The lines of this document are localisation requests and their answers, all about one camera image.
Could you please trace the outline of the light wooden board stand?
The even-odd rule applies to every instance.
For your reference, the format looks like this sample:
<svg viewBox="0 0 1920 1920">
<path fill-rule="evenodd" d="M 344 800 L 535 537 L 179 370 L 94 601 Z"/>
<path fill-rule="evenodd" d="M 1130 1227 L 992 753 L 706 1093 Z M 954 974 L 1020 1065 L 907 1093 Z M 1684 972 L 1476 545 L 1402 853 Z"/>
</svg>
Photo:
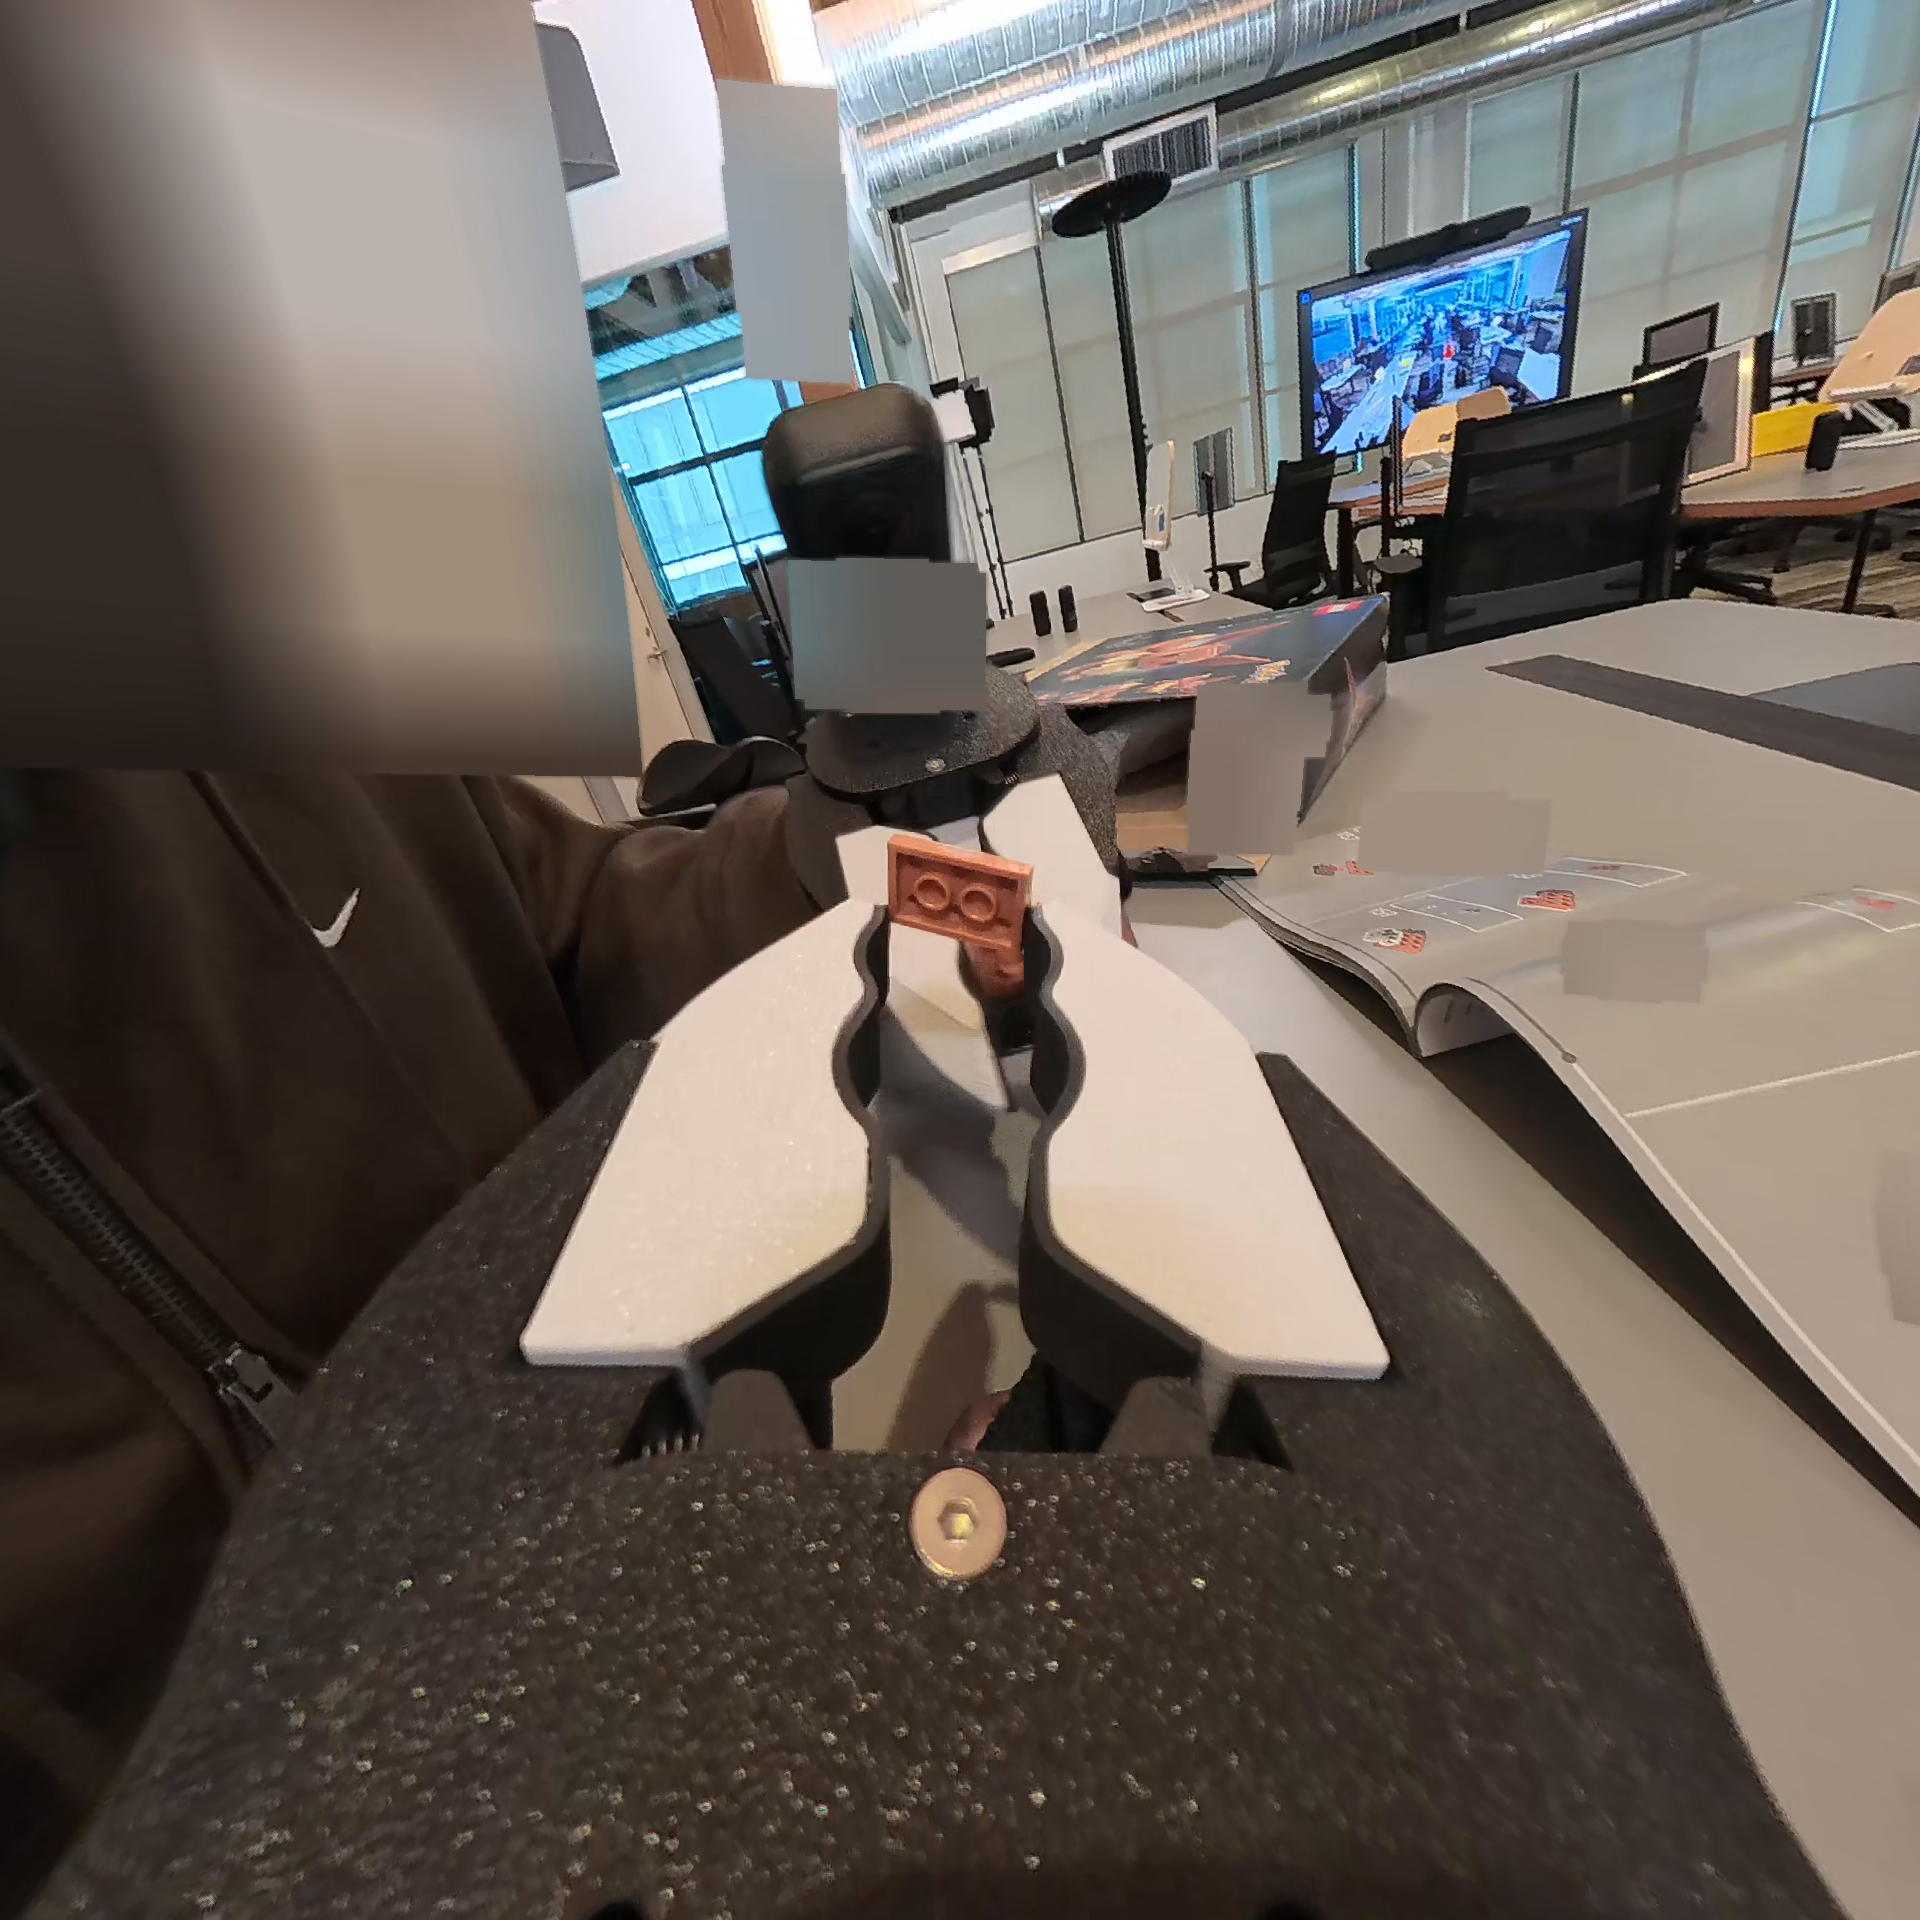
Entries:
<svg viewBox="0 0 1920 1920">
<path fill-rule="evenodd" d="M 1879 308 L 1822 384 L 1816 402 L 1839 409 L 1845 429 L 1884 442 L 1915 442 L 1915 313 L 1908 294 Z"/>
</svg>

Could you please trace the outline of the brown zip hoodie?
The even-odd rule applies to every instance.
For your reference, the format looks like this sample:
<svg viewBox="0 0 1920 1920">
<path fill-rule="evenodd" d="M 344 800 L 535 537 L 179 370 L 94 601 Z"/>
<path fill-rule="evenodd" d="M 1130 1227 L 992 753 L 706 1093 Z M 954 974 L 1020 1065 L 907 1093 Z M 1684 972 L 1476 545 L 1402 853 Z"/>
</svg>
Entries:
<svg viewBox="0 0 1920 1920">
<path fill-rule="evenodd" d="M 631 851 L 494 776 L 4 776 L 4 1915 L 285 1403 L 582 1082 Z"/>
</svg>

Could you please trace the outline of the white vent grille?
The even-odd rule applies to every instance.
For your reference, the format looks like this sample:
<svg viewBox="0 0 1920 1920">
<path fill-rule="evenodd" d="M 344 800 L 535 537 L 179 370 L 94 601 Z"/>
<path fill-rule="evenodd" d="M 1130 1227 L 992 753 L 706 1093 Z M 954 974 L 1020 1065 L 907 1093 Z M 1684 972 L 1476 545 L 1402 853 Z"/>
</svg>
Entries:
<svg viewBox="0 0 1920 1920">
<path fill-rule="evenodd" d="M 1103 179 L 1166 177 L 1172 186 L 1215 177 L 1215 108 L 1190 108 L 1102 141 Z"/>
</svg>

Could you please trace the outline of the black floor lamp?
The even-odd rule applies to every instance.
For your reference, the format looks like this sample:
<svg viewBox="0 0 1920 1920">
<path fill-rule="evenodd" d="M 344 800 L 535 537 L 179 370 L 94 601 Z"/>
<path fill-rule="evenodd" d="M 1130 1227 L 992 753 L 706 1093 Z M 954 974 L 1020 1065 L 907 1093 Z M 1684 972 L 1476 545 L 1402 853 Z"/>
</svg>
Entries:
<svg viewBox="0 0 1920 1920">
<path fill-rule="evenodd" d="M 1166 171 L 1147 170 L 1130 177 L 1114 177 L 1087 186 L 1050 218 L 1050 229 L 1061 241 L 1076 241 L 1093 234 L 1102 234 L 1106 241 L 1111 305 L 1116 316 L 1120 354 L 1120 384 L 1130 425 L 1126 445 L 1133 458 L 1136 522 L 1141 536 L 1146 536 L 1147 506 L 1147 437 L 1122 229 L 1141 220 L 1147 211 L 1160 206 L 1167 193 L 1171 177 Z"/>
</svg>

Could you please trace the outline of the grey side table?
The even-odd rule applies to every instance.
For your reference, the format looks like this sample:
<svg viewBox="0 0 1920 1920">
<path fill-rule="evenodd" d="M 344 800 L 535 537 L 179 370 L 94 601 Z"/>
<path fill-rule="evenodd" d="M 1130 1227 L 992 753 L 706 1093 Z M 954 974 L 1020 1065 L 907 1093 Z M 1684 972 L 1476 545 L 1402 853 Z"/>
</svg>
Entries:
<svg viewBox="0 0 1920 1920">
<path fill-rule="evenodd" d="M 1262 613 L 1253 603 L 1219 592 L 1204 592 L 1197 601 L 1171 610 L 1146 609 L 1126 592 L 1075 592 L 1078 628 L 1076 634 L 1063 634 L 1053 590 L 1047 592 L 1047 601 L 1051 635 L 1038 637 L 1032 634 L 1026 596 L 1022 596 L 1014 601 L 1012 614 L 996 619 L 987 632 L 987 653 L 1003 656 L 1026 650 L 1031 664 L 1018 664 L 1014 670 L 1031 674 L 1045 664 L 1069 659 L 1102 640 L 1157 640 L 1166 634 L 1176 634 L 1182 626 L 1189 628 Z"/>
</svg>

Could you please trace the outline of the silver air duct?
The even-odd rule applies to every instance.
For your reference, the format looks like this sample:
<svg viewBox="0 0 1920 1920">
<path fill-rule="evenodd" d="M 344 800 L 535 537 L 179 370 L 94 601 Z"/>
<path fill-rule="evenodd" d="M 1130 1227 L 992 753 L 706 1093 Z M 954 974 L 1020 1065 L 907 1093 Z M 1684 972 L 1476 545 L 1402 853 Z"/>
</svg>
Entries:
<svg viewBox="0 0 1920 1920">
<path fill-rule="evenodd" d="M 898 100 L 842 89 L 854 179 L 890 211 L 1038 179 L 1053 208 L 1103 181 L 1102 141 L 1215 108 L 1219 174 L 1237 177 L 1408 112 L 1557 77 L 1766 2 L 1274 4 L 1199 33 L 1142 33 L 957 92 Z"/>
<path fill-rule="evenodd" d="M 1274 4 L 1213 2 L 846 2 L 811 27 L 846 94 L 936 98 L 1051 57 L 1093 52 L 1130 34 L 1211 30 L 1251 13 L 1255 54 L 1274 42 Z"/>
</svg>

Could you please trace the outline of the black office chair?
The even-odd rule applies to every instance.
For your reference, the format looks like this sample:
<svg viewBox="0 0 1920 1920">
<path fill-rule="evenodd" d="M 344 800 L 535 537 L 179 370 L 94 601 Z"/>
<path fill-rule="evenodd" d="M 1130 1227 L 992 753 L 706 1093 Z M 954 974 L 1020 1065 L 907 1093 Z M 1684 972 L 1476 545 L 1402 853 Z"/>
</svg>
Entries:
<svg viewBox="0 0 1920 1920">
<path fill-rule="evenodd" d="M 1232 596 L 1274 610 L 1306 606 L 1330 588 L 1325 520 L 1335 473 L 1335 452 L 1279 462 L 1269 497 L 1259 579 L 1244 586 L 1246 563 L 1219 563 L 1206 569 L 1208 588 L 1219 592 L 1221 573 L 1230 573 Z"/>
<path fill-rule="evenodd" d="M 712 740 L 672 740 L 648 758 L 639 817 L 678 817 L 803 776 L 800 708 L 778 674 L 767 622 L 712 614 L 678 619 L 675 634 Z"/>
<path fill-rule="evenodd" d="M 1422 553 L 1380 560 L 1389 661 L 1667 598 L 1702 372 L 1464 421 Z"/>
</svg>

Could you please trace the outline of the dark printed toy set box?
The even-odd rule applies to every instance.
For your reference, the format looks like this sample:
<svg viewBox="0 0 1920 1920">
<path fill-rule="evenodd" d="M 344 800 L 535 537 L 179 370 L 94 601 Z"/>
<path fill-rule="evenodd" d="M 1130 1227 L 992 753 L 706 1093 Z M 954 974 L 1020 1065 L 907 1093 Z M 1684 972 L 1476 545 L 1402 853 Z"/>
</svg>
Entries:
<svg viewBox="0 0 1920 1920">
<path fill-rule="evenodd" d="M 1192 854 L 1295 851 L 1306 817 L 1386 696 L 1378 596 L 1093 643 L 1029 682 L 1076 720 L 1116 714 L 1125 768 L 1160 756 L 1155 725 L 1187 720 Z"/>
</svg>

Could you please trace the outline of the person's left forearm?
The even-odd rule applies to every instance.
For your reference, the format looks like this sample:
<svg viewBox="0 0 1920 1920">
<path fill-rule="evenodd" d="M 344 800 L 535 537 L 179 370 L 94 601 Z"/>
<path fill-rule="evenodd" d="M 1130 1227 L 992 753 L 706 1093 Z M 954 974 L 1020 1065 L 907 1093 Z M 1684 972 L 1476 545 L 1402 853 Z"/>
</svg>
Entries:
<svg viewBox="0 0 1920 1920">
<path fill-rule="evenodd" d="M 719 977 L 818 914 L 787 848 L 787 796 L 752 790 L 701 829 L 622 834 L 584 896 L 571 997 L 594 1062 L 648 1041 Z"/>
</svg>

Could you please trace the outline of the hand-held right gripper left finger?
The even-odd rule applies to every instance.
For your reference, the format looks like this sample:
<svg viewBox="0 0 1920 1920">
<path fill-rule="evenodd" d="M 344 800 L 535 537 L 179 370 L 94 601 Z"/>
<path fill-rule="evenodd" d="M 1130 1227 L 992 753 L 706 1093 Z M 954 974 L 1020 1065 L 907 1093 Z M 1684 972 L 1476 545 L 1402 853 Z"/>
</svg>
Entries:
<svg viewBox="0 0 1920 1920">
<path fill-rule="evenodd" d="M 528 1362 L 662 1368 L 701 1417 L 725 1377 L 763 1372 L 831 1444 L 831 1382 L 890 1310 L 887 949 L 885 910 L 842 902 L 660 1029 L 519 1334 Z"/>
</svg>

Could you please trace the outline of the grey desk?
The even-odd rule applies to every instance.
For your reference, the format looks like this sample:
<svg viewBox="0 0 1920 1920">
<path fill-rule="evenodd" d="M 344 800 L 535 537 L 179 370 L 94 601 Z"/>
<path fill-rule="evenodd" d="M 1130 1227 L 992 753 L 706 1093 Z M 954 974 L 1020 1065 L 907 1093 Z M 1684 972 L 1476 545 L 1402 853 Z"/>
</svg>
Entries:
<svg viewBox="0 0 1920 1920">
<path fill-rule="evenodd" d="M 1197 883 L 1151 953 L 1295 1056 L 1286 1121 L 1388 1333 L 1392 1450 L 1269 1387 L 1290 1469 L 1189 1561 L 1114 1548 L 1117 1732 L 1040 1837 L 862 1913 L 1915 1915 L 1915 1505 L 1522 1045 L 1412 1062 Z"/>
</svg>

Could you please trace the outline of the large wall monitor screen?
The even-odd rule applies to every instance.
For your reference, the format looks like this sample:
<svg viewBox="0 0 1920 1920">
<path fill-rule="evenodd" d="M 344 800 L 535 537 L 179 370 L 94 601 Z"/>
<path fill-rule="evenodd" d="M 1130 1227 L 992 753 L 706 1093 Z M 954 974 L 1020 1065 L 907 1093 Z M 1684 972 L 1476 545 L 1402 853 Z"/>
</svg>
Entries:
<svg viewBox="0 0 1920 1920">
<path fill-rule="evenodd" d="M 1386 444 L 1395 413 L 1503 392 L 1519 409 L 1573 393 L 1588 211 L 1435 260 L 1293 297 L 1302 452 Z"/>
</svg>

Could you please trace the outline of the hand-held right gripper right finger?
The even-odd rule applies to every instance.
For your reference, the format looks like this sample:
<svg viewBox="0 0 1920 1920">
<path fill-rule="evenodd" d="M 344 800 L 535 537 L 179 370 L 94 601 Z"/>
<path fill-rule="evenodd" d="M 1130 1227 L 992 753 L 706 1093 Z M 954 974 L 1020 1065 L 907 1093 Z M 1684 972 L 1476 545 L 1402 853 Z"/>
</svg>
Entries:
<svg viewBox="0 0 1920 1920">
<path fill-rule="evenodd" d="M 1155 1451 L 1197 1451 L 1240 1387 L 1383 1381 L 1386 1340 L 1240 1032 L 1068 906 L 1029 914 L 1023 984 L 1036 1357 L 992 1451 L 1094 1451 L 1142 1381 L 1192 1403 Z"/>
</svg>

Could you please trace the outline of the grey instruction booklet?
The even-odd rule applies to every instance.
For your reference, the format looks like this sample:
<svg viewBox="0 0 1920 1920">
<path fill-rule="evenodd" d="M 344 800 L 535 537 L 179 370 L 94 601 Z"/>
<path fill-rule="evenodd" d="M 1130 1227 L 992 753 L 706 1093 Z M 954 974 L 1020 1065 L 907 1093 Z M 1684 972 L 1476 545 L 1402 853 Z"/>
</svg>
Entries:
<svg viewBox="0 0 1920 1920">
<path fill-rule="evenodd" d="M 1330 848 L 1215 885 L 1366 984 L 1418 1056 L 1525 1042 L 1915 1488 L 1914 885 L 1588 854 L 1395 880 Z"/>
</svg>

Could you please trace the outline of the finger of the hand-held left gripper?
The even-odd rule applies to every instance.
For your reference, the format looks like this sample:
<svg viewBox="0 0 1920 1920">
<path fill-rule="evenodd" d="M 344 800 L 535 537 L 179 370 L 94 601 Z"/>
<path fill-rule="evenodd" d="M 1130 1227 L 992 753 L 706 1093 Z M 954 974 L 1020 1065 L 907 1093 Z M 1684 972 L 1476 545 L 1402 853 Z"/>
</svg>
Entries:
<svg viewBox="0 0 1920 1920">
<path fill-rule="evenodd" d="M 1068 906 L 1122 938 L 1120 883 L 1059 776 L 1022 780 L 981 817 L 981 848 L 1031 868 L 1032 906 Z"/>
<path fill-rule="evenodd" d="M 999 1056 L 960 960 L 960 946 L 939 933 L 890 926 L 882 1080 L 890 1088 L 965 1096 L 999 1114 Z"/>
</svg>

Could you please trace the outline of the wood-edged office desk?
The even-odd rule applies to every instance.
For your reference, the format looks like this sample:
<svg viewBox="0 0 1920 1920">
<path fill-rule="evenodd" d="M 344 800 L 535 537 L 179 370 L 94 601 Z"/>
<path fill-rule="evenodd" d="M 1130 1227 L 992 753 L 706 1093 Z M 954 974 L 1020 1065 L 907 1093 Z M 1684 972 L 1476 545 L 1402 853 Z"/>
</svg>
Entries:
<svg viewBox="0 0 1920 1920">
<path fill-rule="evenodd" d="M 1435 517 L 1447 508 L 1448 468 L 1418 473 L 1395 497 L 1402 517 Z M 1835 466 L 1814 472 L 1803 466 L 1803 452 L 1772 452 L 1754 460 L 1744 472 L 1684 488 L 1678 500 L 1679 525 L 1707 525 L 1714 536 L 1727 522 L 1846 522 L 1856 520 L 1859 536 L 1846 577 L 1843 613 L 1893 617 L 1895 609 L 1859 598 L 1875 522 L 1885 512 L 1915 506 L 1917 451 L 1914 437 L 1845 438 Z M 1378 520 L 1380 480 L 1342 477 L 1330 489 L 1335 512 L 1335 573 L 1339 590 L 1352 592 L 1357 566 L 1357 528 L 1363 517 Z"/>
</svg>

